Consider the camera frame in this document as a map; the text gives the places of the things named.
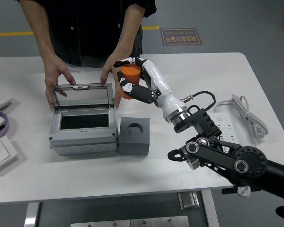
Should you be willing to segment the person's left hand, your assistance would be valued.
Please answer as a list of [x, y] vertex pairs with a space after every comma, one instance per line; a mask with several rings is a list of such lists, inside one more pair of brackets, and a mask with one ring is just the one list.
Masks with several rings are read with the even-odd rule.
[[113, 53], [108, 57], [107, 61], [104, 64], [103, 71], [100, 77], [101, 83], [106, 83], [108, 79], [109, 73], [112, 73], [114, 76], [114, 82], [115, 82], [115, 95], [114, 95], [114, 105], [116, 108], [119, 107], [119, 104], [121, 102], [121, 92], [120, 92], [120, 84], [118, 82], [118, 76], [117, 72], [120, 70], [120, 68], [115, 68], [114, 64], [116, 61], [121, 61], [123, 59], [126, 59], [130, 56], [131, 51], [125, 51], [116, 48]]

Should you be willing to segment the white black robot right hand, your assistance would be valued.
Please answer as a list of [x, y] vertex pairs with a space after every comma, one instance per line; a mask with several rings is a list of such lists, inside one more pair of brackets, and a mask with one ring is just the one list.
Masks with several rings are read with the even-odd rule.
[[174, 97], [171, 88], [153, 62], [138, 57], [129, 57], [114, 64], [115, 68], [135, 64], [141, 69], [142, 78], [147, 87], [129, 82], [122, 72], [117, 72], [118, 81], [123, 92], [141, 102], [154, 103], [162, 109], [163, 118], [168, 122], [181, 121], [191, 114], [184, 102]]

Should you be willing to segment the person's right hand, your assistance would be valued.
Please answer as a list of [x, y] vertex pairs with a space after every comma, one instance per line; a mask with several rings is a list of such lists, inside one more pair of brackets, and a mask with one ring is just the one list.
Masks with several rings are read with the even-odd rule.
[[54, 102], [51, 96], [51, 92], [49, 89], [50, 85], [57, 85], [58, 84], [58, 77], [63, 75], [66, 80], [70, 84], [76, 84], [76, 81], [72, 74], [70, 73], [69, 69], [67, 68], [66, 64], [55, 54], [50, 56], [48, 59], [44, 60], [44, 72], [45, 72], [45, 96], [50, 106], [50, 109], [54, 109]]

